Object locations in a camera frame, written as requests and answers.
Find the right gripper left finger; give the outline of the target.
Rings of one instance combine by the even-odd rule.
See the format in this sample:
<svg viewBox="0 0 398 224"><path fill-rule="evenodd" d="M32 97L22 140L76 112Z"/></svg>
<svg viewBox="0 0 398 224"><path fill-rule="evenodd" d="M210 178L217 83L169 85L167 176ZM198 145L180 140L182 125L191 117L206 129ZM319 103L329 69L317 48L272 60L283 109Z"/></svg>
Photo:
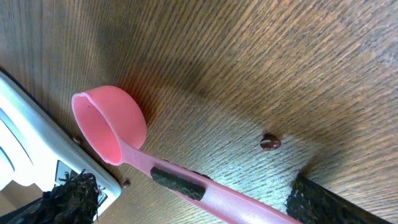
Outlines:
<svg viewBox="0 0 398 224"><path fill-rule="evenodd" d="M1 216L1 223L92 224L98 215L100 188L96 177L84 170L60 179L63 184L44 192L40 198Z"/></svg>

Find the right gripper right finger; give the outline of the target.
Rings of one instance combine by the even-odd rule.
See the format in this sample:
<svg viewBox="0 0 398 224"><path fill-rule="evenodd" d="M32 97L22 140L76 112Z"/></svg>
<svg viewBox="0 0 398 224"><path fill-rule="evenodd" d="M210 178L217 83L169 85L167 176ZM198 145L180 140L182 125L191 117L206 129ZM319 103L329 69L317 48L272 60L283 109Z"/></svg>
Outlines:
<svg viewBox="0 0 398 224"><path fill-rule="evenodd" d="M294 180L285 207L302 223L390 224L304 176Z"/></svg>

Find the pink measuring scoop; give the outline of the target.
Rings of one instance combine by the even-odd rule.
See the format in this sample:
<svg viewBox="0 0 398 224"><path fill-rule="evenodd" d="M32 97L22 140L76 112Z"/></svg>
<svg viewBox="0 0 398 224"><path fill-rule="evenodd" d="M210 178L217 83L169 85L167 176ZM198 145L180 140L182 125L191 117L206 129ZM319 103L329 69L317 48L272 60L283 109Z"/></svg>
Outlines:
<svg viewBox="0 0 398 224"><path fill-rule="evenodd" d="M108 164L129 164L154 182L227 223L296 223L297 220L205 175L140 150L146 121L134 99L115 86L72 96L75 120Z"/></svg>

